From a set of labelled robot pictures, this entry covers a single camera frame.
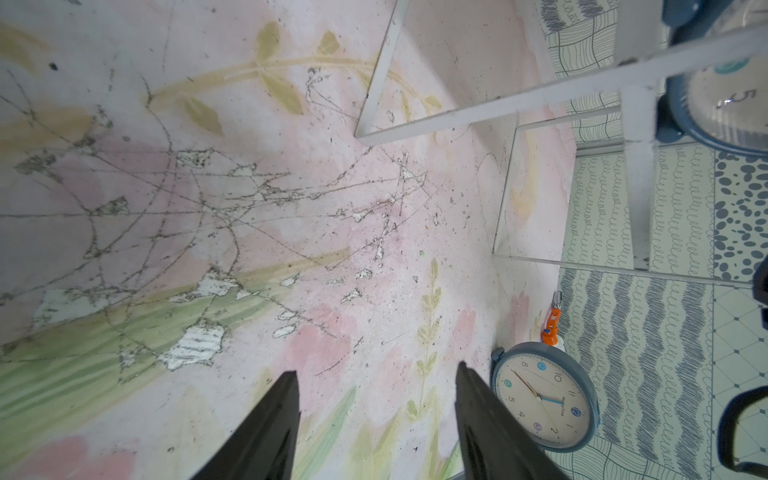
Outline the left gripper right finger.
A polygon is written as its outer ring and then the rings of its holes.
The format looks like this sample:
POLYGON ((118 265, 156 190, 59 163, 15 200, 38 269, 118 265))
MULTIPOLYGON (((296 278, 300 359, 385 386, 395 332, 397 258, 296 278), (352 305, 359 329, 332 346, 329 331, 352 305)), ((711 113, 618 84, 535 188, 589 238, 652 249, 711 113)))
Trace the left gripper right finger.
POLYGON ((467 479, 566 477, 464 361, 456 372, 455 411, 467 479))

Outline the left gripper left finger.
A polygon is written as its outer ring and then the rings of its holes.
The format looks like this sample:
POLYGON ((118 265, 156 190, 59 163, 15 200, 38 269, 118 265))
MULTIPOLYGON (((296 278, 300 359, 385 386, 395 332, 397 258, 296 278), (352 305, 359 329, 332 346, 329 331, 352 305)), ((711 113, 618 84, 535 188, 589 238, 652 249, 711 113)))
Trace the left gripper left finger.
POLYGON ((297 373, 286 371, 193 479, 289 479, 299 406, 297 373))

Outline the blue round alarm clock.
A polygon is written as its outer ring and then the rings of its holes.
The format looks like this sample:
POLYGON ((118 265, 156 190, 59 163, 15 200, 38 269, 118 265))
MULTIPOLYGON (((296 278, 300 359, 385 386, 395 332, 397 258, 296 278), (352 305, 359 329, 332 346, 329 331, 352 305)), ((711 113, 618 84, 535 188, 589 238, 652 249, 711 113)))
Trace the blue round alarm clock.
POLYGON ((491 354, 493 393, 543 449, 586 446, 600 424, 598 395, 586 371, 562 350, 524 342, 491 354))
MULTIPOLYGON (((765 23, 765 1, 666 1, 670 44, 765 23)), ((657 103, 656 140, 688 136, 716 150, 767 156, 767 56, 724 61, 666 80, 657 103)))

